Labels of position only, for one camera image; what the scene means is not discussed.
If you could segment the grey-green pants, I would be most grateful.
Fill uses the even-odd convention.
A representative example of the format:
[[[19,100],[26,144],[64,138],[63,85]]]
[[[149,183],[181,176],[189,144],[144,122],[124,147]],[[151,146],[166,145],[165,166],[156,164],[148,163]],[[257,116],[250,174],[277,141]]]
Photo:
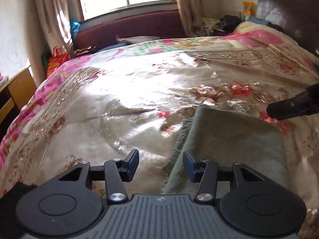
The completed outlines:
[[[194,117],[184,120],[172,156],[163,167],[168,177],[162,194],[195,195],[198,184],[190,182],[184,170],[184,151],[196,160],[215,160],[220,166],[242,162],[289,187],[282,134],[259,118],[235,111],[198,108]]]

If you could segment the floral satin bedspread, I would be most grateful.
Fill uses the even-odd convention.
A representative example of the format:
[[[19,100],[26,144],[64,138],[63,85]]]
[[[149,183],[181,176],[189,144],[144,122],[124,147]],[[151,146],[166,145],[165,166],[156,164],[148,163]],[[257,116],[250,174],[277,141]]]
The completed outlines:
[[[129,194],[161,193],[183,122],[200,107],[259,118],[282,134],[289,189],[302,197],[302,238],[318,238],[318,115],[276,120],[269,104],[318,83],[318,56],[270,27],[225,37],[163,39],[64,63],[1,142],[1,194],[41,185],[78,163],[140,152]]]

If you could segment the dark wooden headboard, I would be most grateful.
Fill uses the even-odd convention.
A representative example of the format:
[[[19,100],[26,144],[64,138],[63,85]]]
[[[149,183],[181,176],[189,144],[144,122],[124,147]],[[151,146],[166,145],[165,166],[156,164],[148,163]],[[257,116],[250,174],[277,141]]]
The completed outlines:
[[[318,0],[258,0],[256,17],[279,25],[284,34],[318,56]]]

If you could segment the orange snack package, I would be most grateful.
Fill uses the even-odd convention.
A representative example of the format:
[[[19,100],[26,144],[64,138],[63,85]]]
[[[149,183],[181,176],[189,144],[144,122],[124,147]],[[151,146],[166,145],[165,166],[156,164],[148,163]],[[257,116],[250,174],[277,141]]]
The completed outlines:
[[[248,21],[250,18],[255,16],[256,4],[254,2],[244,1],[242,2],[242,5],[243,5],[242,20]]]

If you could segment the black item by headboard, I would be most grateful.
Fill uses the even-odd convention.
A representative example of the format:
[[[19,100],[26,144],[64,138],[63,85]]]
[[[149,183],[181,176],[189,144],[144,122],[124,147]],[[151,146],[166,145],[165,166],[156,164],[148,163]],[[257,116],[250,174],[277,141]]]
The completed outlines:
[[[237,16],[224,15],[223,18],[214,26],[214,36],[226,36],[232,33],[242,21]]]

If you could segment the wooden bedside desk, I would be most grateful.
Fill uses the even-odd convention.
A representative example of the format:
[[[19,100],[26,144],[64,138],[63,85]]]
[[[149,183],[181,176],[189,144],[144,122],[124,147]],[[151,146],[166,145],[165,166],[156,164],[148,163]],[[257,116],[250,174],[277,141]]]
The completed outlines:
[[[0,131],[4,138],[10,124],[19,115],[35,93],[37,86],[28,68],[10,78],[1,86]]]

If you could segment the red gift bag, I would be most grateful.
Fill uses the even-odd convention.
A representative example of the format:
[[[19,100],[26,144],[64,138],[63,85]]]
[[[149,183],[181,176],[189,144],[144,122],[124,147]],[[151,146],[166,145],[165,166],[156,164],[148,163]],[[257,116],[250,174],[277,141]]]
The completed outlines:
[[[69,54],[65,53],[62,48],[54,47],[53,55],[49,58],[46,71],[46,78],[50,77],[63,63],[69,59]]]

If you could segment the maroon upholstered bench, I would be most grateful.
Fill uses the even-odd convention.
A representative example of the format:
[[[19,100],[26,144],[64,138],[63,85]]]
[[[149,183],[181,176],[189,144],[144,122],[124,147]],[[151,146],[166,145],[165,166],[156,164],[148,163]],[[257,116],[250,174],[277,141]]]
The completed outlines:
[[[82,30],[75,38],[74,49],[95,46],[100,50],[115,45],[117,37],[136,36],[156,36],[162,39],[187,37],[177,10],[159,11],[125,17]]]

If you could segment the blue plastic bag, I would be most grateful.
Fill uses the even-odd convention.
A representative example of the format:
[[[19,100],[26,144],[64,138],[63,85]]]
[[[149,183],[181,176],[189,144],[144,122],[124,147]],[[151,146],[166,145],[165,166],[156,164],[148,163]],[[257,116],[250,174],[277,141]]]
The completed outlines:
[[[77,37],[77,34],[80,30],[81,23],[76,21],[70,21],[70,32],[71,32],[71,38],[74,41]]]

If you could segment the beige curtain right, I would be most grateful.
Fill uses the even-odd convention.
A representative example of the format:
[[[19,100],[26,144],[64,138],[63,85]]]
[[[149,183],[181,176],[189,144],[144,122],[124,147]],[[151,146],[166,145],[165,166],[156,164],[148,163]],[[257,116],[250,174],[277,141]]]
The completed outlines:
[[[179,16],[188,37],[204,36],[201,0],[176,0]]]

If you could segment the beige curtain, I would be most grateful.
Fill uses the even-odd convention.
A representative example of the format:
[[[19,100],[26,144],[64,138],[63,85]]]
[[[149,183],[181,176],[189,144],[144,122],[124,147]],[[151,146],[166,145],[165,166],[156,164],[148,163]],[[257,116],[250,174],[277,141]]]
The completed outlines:
[[[176,0],[179,16],[188,37],[204,36],[201,0]]]
[[[61,48],[74,57],[71,22],[84,20],[80,0],[35,0],[39,21],[49,48]]]

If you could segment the beige curtain left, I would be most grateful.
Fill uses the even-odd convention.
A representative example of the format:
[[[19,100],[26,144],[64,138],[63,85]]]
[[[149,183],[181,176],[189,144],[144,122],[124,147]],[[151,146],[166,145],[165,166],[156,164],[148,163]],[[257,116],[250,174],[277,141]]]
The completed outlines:
[[[74,57],[71,22],[84,20],[80,0],[35,0],[39,21],[49,48],[61,48]]]

